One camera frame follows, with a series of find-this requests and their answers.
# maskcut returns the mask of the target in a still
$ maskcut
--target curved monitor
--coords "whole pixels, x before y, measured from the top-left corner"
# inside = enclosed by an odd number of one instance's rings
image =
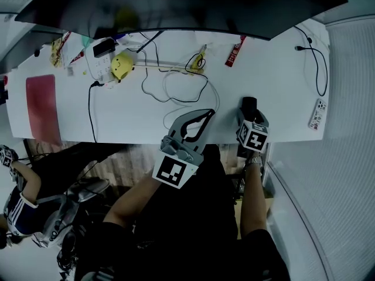
[[[210,30],[270,40],[347,0],[33,0],[16,17],[99,39],[149,30]]]

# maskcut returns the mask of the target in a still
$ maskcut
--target red mouse pad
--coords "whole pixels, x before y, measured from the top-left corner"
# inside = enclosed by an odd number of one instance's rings
[[[62,143],[57,120],[54,75],[27,78],[26,99],[33,137],[60,146]]]

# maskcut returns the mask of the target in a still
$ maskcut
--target seated person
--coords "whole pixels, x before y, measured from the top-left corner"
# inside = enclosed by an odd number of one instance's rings
[[[0,215],[0,249],[7,244],[18,244],[24,237],[43,230],[50,210],[39,207],[38,199],[63,194],[90,162],[101,162],[123,148],[124,145],[120,144],[79,143],[35,161],[30,168],[16,161],[18,157],[15,151],[0,146],[0,152],[3,149],[15,160],[10,165],[12,174],[25,181],[22,191],[18,186],[14,188],[5,204],[4,213]]]
[[[203,154],[196,176],[181,189],[148,173],[120,197],[104,222],[88,231],[75,280],[290,280],[266,228],[260,164],[253,157],[247,166],[238,241],[234,188],[221,165],[219,148],[207,145]]]

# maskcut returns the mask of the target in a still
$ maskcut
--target black pants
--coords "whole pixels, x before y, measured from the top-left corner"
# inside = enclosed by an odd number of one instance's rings
[[[234,186],[220,162],[217,145],[206,145],[204,162],[181,189],[162,184],[137,218],[138,243],[235,241]]]
[[[36,161],[32,169],[42,179],[37,198],[64,193],[90,162],[102,162],[126,147],[115,143],[78,143]]]

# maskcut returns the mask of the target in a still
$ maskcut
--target wooden floor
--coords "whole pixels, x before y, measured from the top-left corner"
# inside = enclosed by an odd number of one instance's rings
[[[63,142],[63,145],[58,147],[33,139],[29,139],[28,143],[32,155],[58,152],[76,144],[75,142]],[[133,186],[153,168],[159,147],[160,145],[128,145],[126,149],[96,164],[86,176],[109,179],[113,186]],[[237,147],[238,145],[219,145],[221,162],[227,174],[239,173],[244,165],[244,159],[237,157]],[[87,166],[81,176],[94,164]]]

